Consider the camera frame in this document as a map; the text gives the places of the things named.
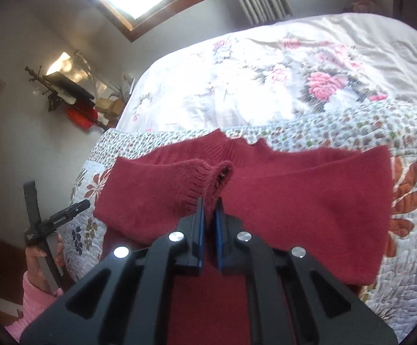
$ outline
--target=human hand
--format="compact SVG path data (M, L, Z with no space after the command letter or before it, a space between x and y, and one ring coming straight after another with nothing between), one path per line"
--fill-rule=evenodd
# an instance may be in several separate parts
M55 263L58 267L64 266L63 249L64 246L62 243L62 237L61 235L58 235L58 246L56 248L56 255L54 257ZM47 253L45 253L37 246L26 248L26 264L28 266L27 277L29 282L41 291L50 294L51 291L49 282L42 269L40 268L39 261L37 260L37 257L46 256Z

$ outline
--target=black handheld device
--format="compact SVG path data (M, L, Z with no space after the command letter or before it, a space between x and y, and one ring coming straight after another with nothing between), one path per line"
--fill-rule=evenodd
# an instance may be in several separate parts
M34 180L23 185L25 192L26 211L28 213L30 228L25 232L27 246L37 245L47 253L45 258L40 258L39 263L49 281L50 288L56 290L62 286L62 272L56 266L53 259L53 248L58 243L57 228L74 219L74 217L90 207L88 200L73 204L66 209L52 215L42 221L37 203L37 190Z

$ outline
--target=black gripper frame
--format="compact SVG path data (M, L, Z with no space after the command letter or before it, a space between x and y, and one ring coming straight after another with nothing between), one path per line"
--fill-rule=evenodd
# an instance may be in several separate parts
M220 272L245 275L252 345L397 344L393 330L309 253L270 248L225 214L221 200L214 217ZM150 248L112 252L43 312L20 344L165 345L173 277L202 269L202 200L176 231L181 241L172 241L181 238L172 232Z
M31 323L20 344L165 344L173 277L202 269L203 214L201 198L196 214L149 248L115 249Z
M219 271L245 275L252 345L398 344L394 331L305 249L270 248L225 214L221 199L215 227Z

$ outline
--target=window frame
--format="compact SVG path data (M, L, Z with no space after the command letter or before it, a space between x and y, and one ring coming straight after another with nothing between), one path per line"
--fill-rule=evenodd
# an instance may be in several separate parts
M131 42L157 25L204 0L162 0L142 16L133 19L126 12L117 9L108 0L89 0L108 20Z

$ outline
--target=metal screw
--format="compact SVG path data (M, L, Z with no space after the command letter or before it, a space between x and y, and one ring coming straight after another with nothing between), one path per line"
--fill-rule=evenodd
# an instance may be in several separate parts
M305 248L302 248L301 246L295 246L292 249L292 254L295 257L303 258L306 255L306 249Z
M250 232L247 232L247 231L241 231L237 234L237 238L240 241L247 242L252 238L252 234Z
M168 235L168 238L170 239L170 241L180 242L182 239L184 239L184 233L180 231L174 231L170 235Z
M114 249L114 255L117 258L125 258L130 253L130 250L126 246L119 246L118 248Z

